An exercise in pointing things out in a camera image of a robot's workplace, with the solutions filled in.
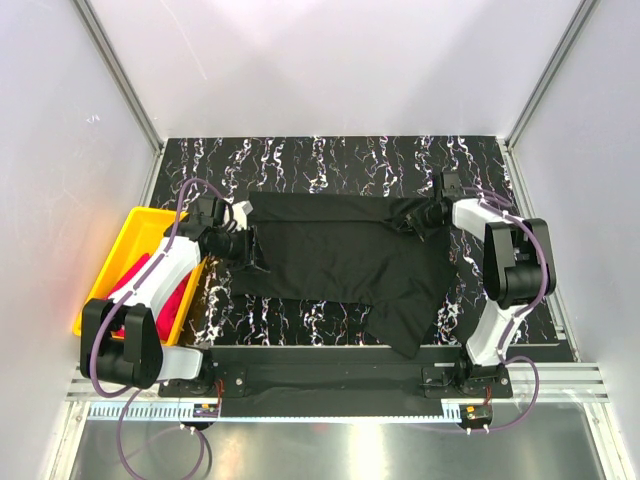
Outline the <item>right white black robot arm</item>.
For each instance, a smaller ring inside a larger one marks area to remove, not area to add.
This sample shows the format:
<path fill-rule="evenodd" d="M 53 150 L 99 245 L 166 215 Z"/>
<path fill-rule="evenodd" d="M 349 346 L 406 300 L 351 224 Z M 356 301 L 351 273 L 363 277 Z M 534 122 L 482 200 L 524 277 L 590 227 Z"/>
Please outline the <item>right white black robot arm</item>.
<path fill-rule="evenodd" d="M 427 398 L 481 398 L 509 387 L 507 350 L 527 315 L 554 292 L 556 273 L 547 223 L 511 213 L 510 200 L 464 186 L 442 171 L 434 197 L 407 216 L 411 226 L 452 226 L 483 242 L 482 285 L 487 301 L 473 334 L 449 367 L 422 370 Z"/>

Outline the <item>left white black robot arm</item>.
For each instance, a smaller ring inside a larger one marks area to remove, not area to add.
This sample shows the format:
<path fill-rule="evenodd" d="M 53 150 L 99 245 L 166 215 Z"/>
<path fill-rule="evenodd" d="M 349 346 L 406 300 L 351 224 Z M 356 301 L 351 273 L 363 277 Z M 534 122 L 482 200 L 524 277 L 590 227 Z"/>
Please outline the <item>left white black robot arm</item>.
<path fill-rule="evenodd" d="M 249 201 L 204 196 L 189 213 L 130 212 L 74 327 L 81 374 L 96 390 L 105 382 L 147 389 L 169 380 L 196 396 L 214 388 L 204 352 L 177 339 L 205 260 L 264 264 L 247 223 L 251 210 Z"/>

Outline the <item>black t shirt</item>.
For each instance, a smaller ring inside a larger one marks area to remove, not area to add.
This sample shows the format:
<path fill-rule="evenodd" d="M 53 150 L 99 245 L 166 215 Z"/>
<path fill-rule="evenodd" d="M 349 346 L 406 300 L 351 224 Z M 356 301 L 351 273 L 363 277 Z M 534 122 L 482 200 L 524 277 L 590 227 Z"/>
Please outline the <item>black t shirt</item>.
<path fill-rule="evenodd" d="M 254 191 L 248 201 L 267 268 L 234 272 L 234 295 L 367 305 L 366 332 L 416 356 L 456 277 L 449 228 L 422 218 L 428 199 Z"/>

